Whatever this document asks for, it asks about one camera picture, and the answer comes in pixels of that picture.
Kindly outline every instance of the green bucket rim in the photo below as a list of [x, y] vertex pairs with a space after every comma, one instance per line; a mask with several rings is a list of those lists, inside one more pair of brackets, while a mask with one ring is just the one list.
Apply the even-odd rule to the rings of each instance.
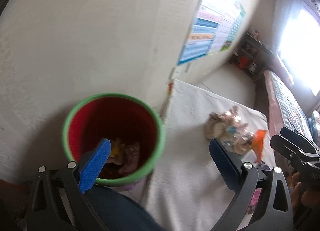
[[90, 103], [93, 100], [100, 99], [103, 97], [119, 97], [119, 98], [125, 98], [130, 101], [133, 101], [141, 106], [143, 106], [153, 117], [155, 123], [156, 123], [156, 128], [157, 128], [157, 140], [156, 140], [156, 145], [155, 149], [151, 153], [149, 159], [135, 172], [132, 174], [118, 178], [118, 179], [102, 179], [102, 178], [97, 178], [96, 179], [96, 184], [103, 185], [103, 186], [123, 186], [127, 185], [130, 183], [134, 183], [137, 180], [142, 179], [144, 176], [148, 175], [154, 168], [156, 161], [160, 158], [161, 154], [164, 151], [164, 140], [165, 140], [165, 133], [164, 133], [164, 126], [162, 124], [162, 120], [159, 117], [159, 115], [150, 107], [148, 106], [145, 102], [132, 97], [130, 95], [122, 94], [122, 93], [99, 93], [92, 95], [90, 97], [85, 98], [81, 102], [79, 102], [68, 114], [64, 125], [63, 125], [63, 130], [62, 130], [62, 147], [63, 151], [67, 157], [67, 159], [72, 162], [75, 161], [71, 150], [69, 148], [69, 141], [68, 141], [68, 134], [69, 134], [69, 127], [72, 122], [73, 117], [75, 114], [86, 104]]

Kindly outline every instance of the white tablecloth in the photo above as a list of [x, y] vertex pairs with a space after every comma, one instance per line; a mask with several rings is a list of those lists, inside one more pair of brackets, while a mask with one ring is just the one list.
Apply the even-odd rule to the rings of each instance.
[[[211, 230], [234, 192], [209, 154], [204, 122], [209, 113], [222, 113], [233, 105], [239, 106], [249, 131], [267, 130], [267, 120], [262, 113], [214, 93], [178, 80], [173, 83], [165, 117], [166, 147], [146, 188], [143, 206], [168, 231]], [[269, 141], [268, 133], [262, 160], [272, 168], [275, 159]], [[245, 216], [244, 225], [250, 217]]]

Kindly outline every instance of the tile floor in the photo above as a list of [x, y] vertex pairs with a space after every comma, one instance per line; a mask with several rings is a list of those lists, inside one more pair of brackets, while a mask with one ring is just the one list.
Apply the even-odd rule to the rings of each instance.
[[[255, 84], [251, 78], [232, 64], [225, 64], [193, 85], [253, 108]], [[145, 182], [146, 180], [143, 179], [130, 191], [115, 190], [136, 202], [140, 202]]]

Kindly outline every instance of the orange wrapper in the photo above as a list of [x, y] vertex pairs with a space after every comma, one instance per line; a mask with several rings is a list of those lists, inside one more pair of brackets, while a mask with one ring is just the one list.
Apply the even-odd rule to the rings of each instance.
[[254, 140], [251, 145], [251, 149], [257, 156], [257, 160], [255, 162], [260, 162], [262, 158], [262, 151], [263, 151], [263, 139], [266, 136], [266, 130], [258, 130], [254, 135]]

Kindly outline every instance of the bright window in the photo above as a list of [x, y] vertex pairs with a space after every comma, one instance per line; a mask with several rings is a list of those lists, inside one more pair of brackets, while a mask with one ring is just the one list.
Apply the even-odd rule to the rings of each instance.
[[302, 9], [295, 20], [285, 27], [279, 50], [295, 75], [311, 88], [320, 90], [320, 26], [316, 19]]

